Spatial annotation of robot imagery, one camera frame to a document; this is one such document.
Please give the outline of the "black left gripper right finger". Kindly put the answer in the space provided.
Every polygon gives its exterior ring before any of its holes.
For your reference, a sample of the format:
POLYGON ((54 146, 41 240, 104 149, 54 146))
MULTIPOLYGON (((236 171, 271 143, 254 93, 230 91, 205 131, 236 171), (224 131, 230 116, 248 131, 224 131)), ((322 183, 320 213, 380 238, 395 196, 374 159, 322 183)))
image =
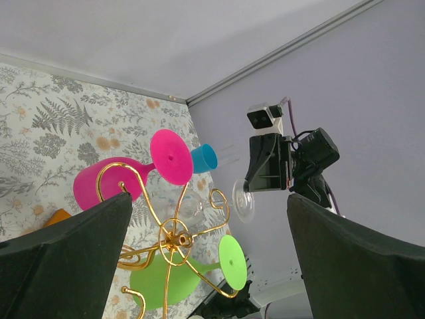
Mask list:
POLYGON ((298 194, 287 215, 314 318, 424 317, 424 247, 298 194))

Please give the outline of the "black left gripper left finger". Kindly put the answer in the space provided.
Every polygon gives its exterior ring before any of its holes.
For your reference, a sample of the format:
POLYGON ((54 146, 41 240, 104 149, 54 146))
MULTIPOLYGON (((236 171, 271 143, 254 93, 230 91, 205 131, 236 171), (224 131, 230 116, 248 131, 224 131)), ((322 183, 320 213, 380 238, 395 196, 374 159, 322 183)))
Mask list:
POLYGON ((121 193, 1 243, 2 318, 101 318, 132 214, 121 193))

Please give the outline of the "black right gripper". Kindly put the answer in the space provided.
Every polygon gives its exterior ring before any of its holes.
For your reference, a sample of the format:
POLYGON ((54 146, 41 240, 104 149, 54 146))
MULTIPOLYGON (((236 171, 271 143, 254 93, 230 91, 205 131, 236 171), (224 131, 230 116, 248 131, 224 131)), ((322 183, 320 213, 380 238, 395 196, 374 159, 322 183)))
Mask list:
POLYGON ((245 176, 247 192, 290 189, 294 184, 292 138, 279 134, 252 136, 250 163, 245 176))

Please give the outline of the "blue wine glass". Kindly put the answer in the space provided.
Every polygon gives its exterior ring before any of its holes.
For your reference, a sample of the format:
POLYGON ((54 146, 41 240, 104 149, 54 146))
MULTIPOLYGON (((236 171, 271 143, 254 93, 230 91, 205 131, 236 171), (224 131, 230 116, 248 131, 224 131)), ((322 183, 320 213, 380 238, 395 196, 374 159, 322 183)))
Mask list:
POLYGON ((216 152, 209 144, 203 144, 191 151, 193 173, 206 173, 218 166, 216 152))

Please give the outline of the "clear wine glass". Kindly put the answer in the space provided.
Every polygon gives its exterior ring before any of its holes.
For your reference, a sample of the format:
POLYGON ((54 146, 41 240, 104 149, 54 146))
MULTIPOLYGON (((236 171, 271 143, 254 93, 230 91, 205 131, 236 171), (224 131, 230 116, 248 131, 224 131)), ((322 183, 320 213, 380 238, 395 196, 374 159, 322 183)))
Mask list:
MULTIPOLYGON (((235 181, 232 188, 232 201, 228 202, 228 206, 236 212, 243 223, 249 223, 253 220, 255 213, 254 196, 244 190, 244 184, 244 179, 235 181)), ((174 216, 180 195, 181 189, 172 189, 153 196, 151 204, 161 221, 174 216)), ((194 226, 209 208, 213 206, 207 200, 202 199, 197 192, 188 189, 183 196, 178 217, 187 226, 194 226)))
POLYGON ((230 145, 216 151, 218 166, 224 166, 234 163, 240 159, 240 148, 238 146, 230 145))

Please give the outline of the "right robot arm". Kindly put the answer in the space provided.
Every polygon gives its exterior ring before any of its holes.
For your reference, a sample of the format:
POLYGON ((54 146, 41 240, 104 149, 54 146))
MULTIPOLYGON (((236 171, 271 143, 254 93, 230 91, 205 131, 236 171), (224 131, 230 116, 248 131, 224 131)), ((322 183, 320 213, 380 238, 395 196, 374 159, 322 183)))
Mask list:
POLYGON ((288 190, 338 212, 323 171, 339 160, 339 150, 323 128, 302 134, 302 139, 279 133, 252 136, 243 190, 288 190))

